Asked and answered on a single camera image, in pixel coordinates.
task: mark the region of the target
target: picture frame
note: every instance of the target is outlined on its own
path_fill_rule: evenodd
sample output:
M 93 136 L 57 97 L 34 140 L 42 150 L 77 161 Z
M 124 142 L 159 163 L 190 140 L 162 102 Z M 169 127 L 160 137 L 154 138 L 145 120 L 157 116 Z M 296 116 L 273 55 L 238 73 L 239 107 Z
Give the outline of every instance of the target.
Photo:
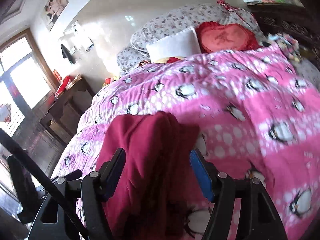
M 41 11 L 42 20 L 50 32 L 61 13 L 68 4 L 68 0 L 48 0 Z

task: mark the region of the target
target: red cloth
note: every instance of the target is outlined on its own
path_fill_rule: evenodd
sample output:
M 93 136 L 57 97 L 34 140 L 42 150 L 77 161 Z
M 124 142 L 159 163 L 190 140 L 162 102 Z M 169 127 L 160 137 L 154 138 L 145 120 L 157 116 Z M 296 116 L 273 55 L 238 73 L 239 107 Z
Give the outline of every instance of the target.
M 259 48 L 254 33 L 240 24 L 220 25 L 217 22 L 204 22 L 197 29 L 202 53 L 223 49 L 249 50 Z
M 197 185 L 189 152 L 198 133 L 197 125 L 179 124 L 172 114 L 164 112 L 121 115 L 113 120 L 97 169 L 111 159 L 117 148 L 126 151 L 115 194 L 104 204 L 114 236 L 123 236 L 124 231 L 131 239 L 164 239 L 182 234 L 182 218 L 177 210 L 185 211 L 183 203 L 190 190 L 187 185 Z M 199 188 L 191 190 L 201 192 Z

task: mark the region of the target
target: floral bedsheet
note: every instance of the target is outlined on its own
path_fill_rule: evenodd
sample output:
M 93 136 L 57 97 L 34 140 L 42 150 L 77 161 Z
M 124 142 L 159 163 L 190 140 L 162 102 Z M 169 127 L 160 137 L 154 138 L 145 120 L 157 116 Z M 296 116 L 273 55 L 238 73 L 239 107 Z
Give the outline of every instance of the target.
M 289 240 L 302 236 L 320 206 L 320 94 L 295 74 L 276 43 L 148 64 L 102 88 L 53 176 L 94 170 L 116 116 L 160 110 L 200 126 L 196 147 L 219 171 L 236 179 L 258 177 Z M 202 200 L 188 206 L 184 239 L 201 239 L 211 205 Z M 82 216 L 80 201 L 77 208 Z M 236 202 L 229 239 L 235 238 L 239 214 Z

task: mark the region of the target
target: pillow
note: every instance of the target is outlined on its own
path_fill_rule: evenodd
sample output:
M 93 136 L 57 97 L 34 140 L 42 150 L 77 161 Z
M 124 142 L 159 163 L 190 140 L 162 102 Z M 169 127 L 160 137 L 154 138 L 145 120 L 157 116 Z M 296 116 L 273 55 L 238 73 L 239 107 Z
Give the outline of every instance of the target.
M 151 62 L 164 57 L 189 57 L 200 54 L 200 46 L 193 26 L 146 45 Z
M 203 53 L 225 49 L 249 50 L 260 47 L 254 33 L 239 24 L 220 25 L 216 22 L 204 22 L 196 32 Z

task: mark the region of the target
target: fabric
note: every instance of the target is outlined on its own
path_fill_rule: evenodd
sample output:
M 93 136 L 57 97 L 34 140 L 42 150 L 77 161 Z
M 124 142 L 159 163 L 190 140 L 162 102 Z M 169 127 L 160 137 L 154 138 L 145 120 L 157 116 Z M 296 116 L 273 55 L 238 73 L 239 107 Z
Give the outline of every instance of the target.
M 180 124 L 200 127 L 198 148 L 219 171 L 236 179 L 260 177 L 289 240 L 298 240 L 320 206 L 319 109 L 319 92 L 295 74 L 276 43 L 148 64 L 93 97 L 53 176 L 95 169 L 104 133 L 117 116 L 164 111 Z M 190 196 L 180 239 L 201 239 L 193 231 L 205 228 L 212 205 L 188 186 L 190 180 L 177 184 Z M 228 239 L 235 239 L 239 212 L 237 202 Z
M 298 76 L 308 80 L 320 91 L 320 71 L 315 65 L 306 58 L 302 58 L 299 63 L 295 60 L 290 60 L 290 63 Z
M 76 60 L 71 56 L 69 50 L 63 44 L 61 44 L 61 51 L 62 51 L 62 57 L 67 58 L 71 63 L 71 65 L 76 63 Z
M 156 63 L 173 63 L 183 59 L 184 57 L 165 57 L 165 58 L 158 59 Z
M 259 48 L 254 33 L 239 24 L 220 25 L 204 22 L 197 29 L 202 53 L 224 49 L 249 50 Z
M 145 56 L 132 48 L 131 45 L 124 47 L 117 54 L 117 63 L 120 68 L 120 76 L 124 76 L 138 67 L 138 64 L 143 61 L 150 61 L 149 56 Z
M 164 57 L 189 57 L 200 54 L 200 46 L 193 26 L 166 36 L 153 44 L 147 44 L 151 62 Z
M 211 21 L 222 25 L 238 23 L 252 31 L 257 41 L 265 40 L 250 12 L 239 8 L 230 11 L 220 4 L 199 4 L 174 9 L 152 19 L 132 35 L 130 43 L 134 49 L 147 56 L 147 44 L 180 32 L 189 26 L 197 28 L 201 23 Z
M 180 125 L 172 114 L 164 112 L 154 116 L 121 115 L 113 120 L 106 132 L 96 169 L 110 161 L 118 147 L 126 151 L 126 163 L 116 191 L 104 205 L 115 237 L 123 235 L 129 216 L 140 221 L 139 225 L 135 223 L 139 226 L 137 231 L 149 238 L 164 235 L 167 224 L 174 223 L 165 219 L 168 196 L 173 190 L 171 183 L 177 179 L 172 175 L 179 172 L 177 160 L 183 158 L 184 163 L 188 163 L 198 133 L 197 125 Z M 129 221 L 127 226 L 133 228 L 133 224 Z M 182 224 L 176 225 L 178 227 L 183 230 Z

